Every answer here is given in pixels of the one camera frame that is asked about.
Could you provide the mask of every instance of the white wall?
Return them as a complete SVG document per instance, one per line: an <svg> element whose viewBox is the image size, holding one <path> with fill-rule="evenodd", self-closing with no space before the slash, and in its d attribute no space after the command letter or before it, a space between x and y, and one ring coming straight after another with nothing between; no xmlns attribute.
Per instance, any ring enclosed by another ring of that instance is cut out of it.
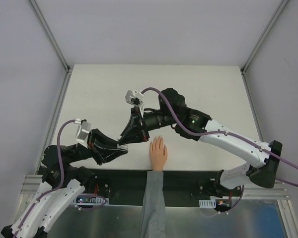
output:
<svg viewBox="0 0 298 238"><path fill-rule="evenodd" d="M69 62L243 66L281 0L37 0Z"/></svg>
<svg viewBox="0 0 298 238"><path fill-rule="evenodd" d="M190 65L105 65L76 64L60 113L57 131L70 119L87 119L92 128L117 139L130 117L131 105L125 102L130 89L173 87L186 99L190 108L211 115L228 128L258 139L254 118L244 83L237 66ZM147 92L145 107L159 108L158 95ZM75 144L77 125L64 129L61 144ZM188 140L170 127L151 131L150 137L163 135L168 146L166 170L231 169L244 160L218 147ZM91 158L75 163L98 169L151 169L149 143L128 145L129 152L116 160L98 166Z"/></svg>
<svg viewBox="0 0 298 238"><path fill-rule="evenodd" d="M290 2L246 74L264 139L283 143L283 157L298 165L298 0ZM281 163L281 178L298 171ZM289 186L298 217L298 188Z"/></svg>
<svg viewBox="0 0 298 238"><path fill-rule="evenodd" d="M0 1L0 232L34 172L64 76L27 1Z"/></svg>

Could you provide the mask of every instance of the metal frame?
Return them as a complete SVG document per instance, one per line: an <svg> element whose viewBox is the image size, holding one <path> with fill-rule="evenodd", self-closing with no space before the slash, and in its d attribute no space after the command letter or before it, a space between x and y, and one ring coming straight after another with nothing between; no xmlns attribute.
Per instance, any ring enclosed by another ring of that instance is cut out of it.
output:
<svg viewBox="0 0 298 238"><path fill-rule="evenodd" d="M53 116L49 123L49 128L48 128L48 132L46 135L46 139L44 141L44 144L41 147L41 154L40 154L40 157L38 158L38 163L36 166L36 168L37 168L36 171L38 171L38 168L41 165L41 158L43 155L44 148L47 147L52 141L52 138L53 138L53 135L55 132L55 128L57 125L57 121L58 121L58 118L59 118L59 115L61 112L62 104L63 104L65 94L67 91L67 87L69 84L69 80L70 80L70 77L72 74L73 67L70 67L68 65L66 59L64 58L64 55L62 54L62 51L61 51L60 47L58 46L57 41L55 40L55 38L51 32L51 29L48 26L48 24L43 16L43 13L40 10L39 5L36 2L36 0L28 0L28 2L29 2L29 5L31 6L31 8L33 9L33 12L36 15L37 20L40 23L44 33L46 34L46 37L51 44L51 47L54 49L58 59L60 60L61 64L63 65L63 67L66 71L66 76L64 78L56 105L54 107ZM261 140L263 140L263 137L262 137L262 133L261 133L260 126L258 123L258 119L257 119L257 112L255 109L253 100L252 100L250 90L247 85L247 80L245 79L244 75L245 75L245 72L249 69L249 66L252 64L255 57L259 53L259 51L262 49L262 46L264 45L265 40L267 39L270 32L276 25L278 19L280 18L283 11L286 9L289 2L290 2L290 0L282 0L280 2L276 11L274 12L272 18L270 19L269 23L267 24L266 28L264 29L263 33L261 34L259 40L257 41L255 47L253 48L244 67L242 67L242 69L241 69L241 74L242 74L243 82L245 85L245 90L246 90L246 93L247 93L247 96L249 99L249 103L250 103L253 117L255 120L256 128L258 131L258 135ZM19 217L23 213L27 204L31 201L33 194L38 189L40 182L41 182L41 176L39 176L39 175L28 175L25 178L25 182L24 182L24 185L22 187L21 194L19 197L17 209L16 209L14 217L13 217L13 222L17 219L17 217ZM284 183L276 182L275 187L273 189L265 189L265 188L258 187L254 184L248 184L247 186L245 186L243 199L277 200L287 236L289 238L298 238L298 223L297 223L297 220L296 220L294 212L293 212L291 201L289 200L290 198L289 198L288 192L284 187Z"/></svg>

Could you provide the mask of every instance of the reflective floor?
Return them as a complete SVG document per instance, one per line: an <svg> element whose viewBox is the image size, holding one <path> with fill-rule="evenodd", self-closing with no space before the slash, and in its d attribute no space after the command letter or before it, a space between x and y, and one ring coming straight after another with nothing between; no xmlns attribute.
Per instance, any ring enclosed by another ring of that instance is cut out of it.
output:
<svg viewBox="0 0 298 238"><path fill-rule="evenodd" d="M105 206L94 211L68 208L49 238L138 238L139 206ZM242 200L229 215L214 210L167 207L167 238L283 238L275 201Z"/></svg>

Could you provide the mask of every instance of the gray sleeve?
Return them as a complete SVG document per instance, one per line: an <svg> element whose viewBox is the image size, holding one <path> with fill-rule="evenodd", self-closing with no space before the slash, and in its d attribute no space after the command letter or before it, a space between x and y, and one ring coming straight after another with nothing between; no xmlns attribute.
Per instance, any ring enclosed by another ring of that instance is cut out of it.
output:
<svg viewBox="0 0 298 238"><path fill-rule="evenodd" d="M148 171L141 211L141 238L165 238L165 205L162 187L163 172Z"/></svg>

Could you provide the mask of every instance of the white tabletop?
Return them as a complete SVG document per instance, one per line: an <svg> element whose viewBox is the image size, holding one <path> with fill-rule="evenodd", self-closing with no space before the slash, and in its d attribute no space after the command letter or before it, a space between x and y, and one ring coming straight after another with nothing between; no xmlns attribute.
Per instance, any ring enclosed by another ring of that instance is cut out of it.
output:
<svg viewBox="0 0 298 238"><path fill-rule="evenodd" d="M130 108L125 102L127 90L172 87L183 95L188 107L209 114L218 122L247 137L258 140L254 118L240 70L235 66L187 65L75 65L62 106L57 130L67 120L87 119L91 128L117 139L125 128ZM158 95L147 92L145 107L157 108ZM75 144L77 125L68 125L61 136L62 145ZM150 137L162 135L168 147L166 170L214 171L231 169L242 159L213 145L189 140L170 127L150 131ZM93 159L73 166L98 169L151 169L149 143L130 144L127 155L99 166Z"/></svg>

